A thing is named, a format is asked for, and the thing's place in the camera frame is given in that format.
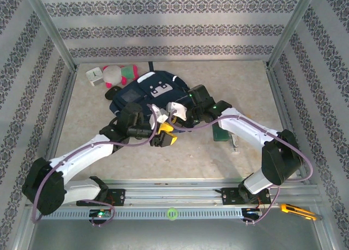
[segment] wheel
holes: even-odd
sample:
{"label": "wheel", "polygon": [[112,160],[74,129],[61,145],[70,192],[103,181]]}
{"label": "wheel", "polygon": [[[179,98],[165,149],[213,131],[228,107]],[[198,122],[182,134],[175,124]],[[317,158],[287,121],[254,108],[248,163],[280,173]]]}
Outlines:
{"label": "wheel", "polygon": [[105,93],[105,98],[108,100],[113,100],[113,96],[116,94],[116,92],[118,92],[119,90],[121,90],[121,87],[119,86],[114,86],[111,89],[109,89],[106,93]]}

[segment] patterned wallpaper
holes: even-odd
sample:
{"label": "patterned wallpaper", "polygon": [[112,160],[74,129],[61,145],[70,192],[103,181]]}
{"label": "patterned wallpaper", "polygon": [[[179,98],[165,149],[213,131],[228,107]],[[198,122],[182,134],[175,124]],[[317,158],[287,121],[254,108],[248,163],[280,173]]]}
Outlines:
{"label": "patterned wallpaper", "polygon": [[267,61],[299,0],[43,0],[77,63]]}
{"label": "patterned wallpaper", "polygon": [[26,201],[21,186],[45,156],[70,72],[27,0],[1,0],[0,249],[9,249]]}
{"label": "patterned wallpaper", "polygon": [[274,67],[301,149],[313,158],[341,245],[349,249],[349,0],[312,0]]}

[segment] white plush toy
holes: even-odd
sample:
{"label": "white plush toy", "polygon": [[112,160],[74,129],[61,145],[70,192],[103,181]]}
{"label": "white plush toy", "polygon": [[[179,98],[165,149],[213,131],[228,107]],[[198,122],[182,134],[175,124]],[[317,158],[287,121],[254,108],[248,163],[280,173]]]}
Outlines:
{"label": "white plush toy", "polygon": [[136,80],[139,78],[136,65],[131,66],[105,66],[103,68],[103,80],[107,88],[117,84],[126,85],[127,79]]}

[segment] gray floor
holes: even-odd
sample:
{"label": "gray floor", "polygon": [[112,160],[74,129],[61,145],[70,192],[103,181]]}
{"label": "gray floor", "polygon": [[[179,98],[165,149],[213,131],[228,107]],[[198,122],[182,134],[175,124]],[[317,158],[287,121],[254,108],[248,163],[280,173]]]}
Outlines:
{"label": "gray floor", "polygon": [[262,222],[246,227],[238,219],[182,221],[113,221],[93,228],[88,221],[41,221],[33,250],[161,249],[161,250],[317,250],[312,221],[270,212]]}

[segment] yellow utility knife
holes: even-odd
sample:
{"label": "yellow utility knife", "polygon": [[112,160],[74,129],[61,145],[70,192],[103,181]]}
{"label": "yellow utility knife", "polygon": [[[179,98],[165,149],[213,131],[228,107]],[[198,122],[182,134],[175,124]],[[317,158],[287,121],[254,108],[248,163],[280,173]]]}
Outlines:
{"label": "yellow utility knife", "polygon": [[308,219],[308,220],[316,221],[316,220],[321,220],[322,219],[322,216],[317,215],[317,214],[315,214],[313,212],[310,212],[308,210],[299,208],[299,207],[294,206],[294,205],[281,204],[280,208],[281,208],[282,212],[292,213],[292,214],[295,214],[295,215],[298,215],[298,216],[303,216],[305,219]]}

